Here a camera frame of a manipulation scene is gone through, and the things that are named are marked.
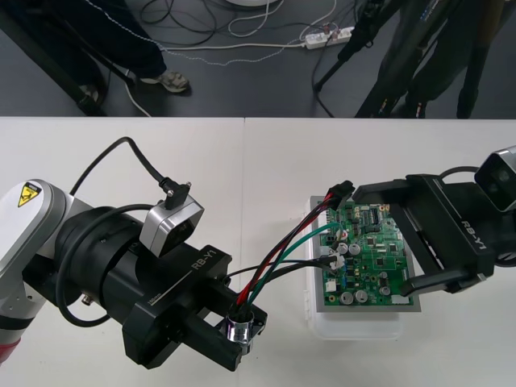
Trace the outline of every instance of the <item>tripod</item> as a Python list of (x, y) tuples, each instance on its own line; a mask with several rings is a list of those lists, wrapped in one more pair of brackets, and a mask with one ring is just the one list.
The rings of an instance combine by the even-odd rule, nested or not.
[[(394, 16), (401, 8), (405, 1), (410, 0), (391, 0), (384, 6), (385, 0), (368, 0), (364, 4), (362, 15), (352, 37), (346, 46), (338, 55), (337, 63), (328, 71), (322, 79), (314, 86), (314, 92), (319, 93), (326, 82), (346, 63), (351, 57), (360, 51), (363, 47), (372, 42), (378, 31), (383, 25)], [(414, 22), (410, 34), (407, 36), (404, 45), (399, 49), (392, 64), (385, 70), (385, 75), (378, 79), (373, 86), (364, 103), (356, 113), (356, 118), (371, 118), (389, 116), (393, 108), (393, 104), (388, 101), (397, 101), (405, 92), (403, 86), (408, 86), (412, 79), (412, 74), (418, 68), (422, 59), (421, 47), (426, 47), (431, 37), (443, 25), (448, 16), (465, 0), (429, 0), (422, 4), (421, 16), (419, 20)], [(493, 26), (497, 27), (500, 19), (500, 4), (503, 0), (485, 0), (484, 17), (481, 20), (480, 27), (487, 26), (491, 30)], [(466, 77), (463, 93), (459, 104), (458, 113), (461, 115), (471, 114), (472, 107), (476, 101), (478, 82), (480, 81), (485, 58), (493, 33), (486, 33), (484, 28), (479, 28), (479, 36), (484, 36), (482, 40), (480, 54), (473, 55), (468, 68), (470, 77)]]

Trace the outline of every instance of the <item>green circuit board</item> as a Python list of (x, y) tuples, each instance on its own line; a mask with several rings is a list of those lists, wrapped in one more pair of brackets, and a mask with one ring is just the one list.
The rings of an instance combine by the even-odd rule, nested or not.
[(412, 298), (400, 295), (399, 287), (409, 269), (402, 233), (389, 212), (389, 205), (358, 205), (347, 202), (337, 211), (328, 210), (327, 223), (341, 223), (347, 238), (337, 245), (337, 230), (319, 236), (321, 247), (342, 254), (345, 265), (336, 274), (324, 272), (326, 306), (411, 306)]

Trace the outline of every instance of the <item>camera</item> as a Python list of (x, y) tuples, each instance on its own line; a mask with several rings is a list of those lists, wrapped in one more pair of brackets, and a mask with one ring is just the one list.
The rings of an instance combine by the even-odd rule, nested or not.
[(499, 211), (516, 209), (516, 146), (492, 153), (475, 181)]

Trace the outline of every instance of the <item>shoe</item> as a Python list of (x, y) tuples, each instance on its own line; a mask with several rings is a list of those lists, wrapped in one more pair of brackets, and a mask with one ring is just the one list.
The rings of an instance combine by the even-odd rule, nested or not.
[(140, 80), (149, 85), (161, 83), (170, 93), (182, 93), (189, 88), (188, 79), (172, 70), (165, 71), (158, 78), (140, 78)]
[(81, 85), (79, 86), (79, 88), (82, 90), (84, 94), (92, 98), (95, 101), (95, 103), (98, 102), (98, 97), (100, 94), (98, 93), (96, 85)]

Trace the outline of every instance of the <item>white table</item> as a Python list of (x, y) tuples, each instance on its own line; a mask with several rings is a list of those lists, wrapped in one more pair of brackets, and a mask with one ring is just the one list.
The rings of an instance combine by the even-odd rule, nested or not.
[[(310, 195), (351, 180), (356, 186), (480, 164), (516, 144), (514, 122), (307, 119), (1, 119), (0, 192), (39, 177), (66, 188), (108, 143), (132, 136), (156, 167), (192, 181), (206, 208), (190, 242), (212, 243), (247, 267), (300, 220)], [(109, 179), (113, 170), (116, 178)], [(467, 179), (467, 175), (457, 178)], [(113, 187), (126, 186), (124, 192)], [(111, 155), (81, 188), (94, 206), (154, 202), (153, 181), (128, 149)], [(323, 342), (304, 321), (304, 273), (269, 284), (258, 304), (265, 333), (236, 373), (186, 346), (147, 371), (123, 353), (120, 327), (70, 326), (46, 306), (0, 368), (0, 385), (69, 386), (448, 386), (514, 385), (514, 274), (497, 270), (457, 295), (422, 298), (393, 342)], [(249, 277), (242, 276), (241, 283)], [(236, 279), (233, 286), (238, 288)], [(76, 313), (99, 314), (79, 306)]]

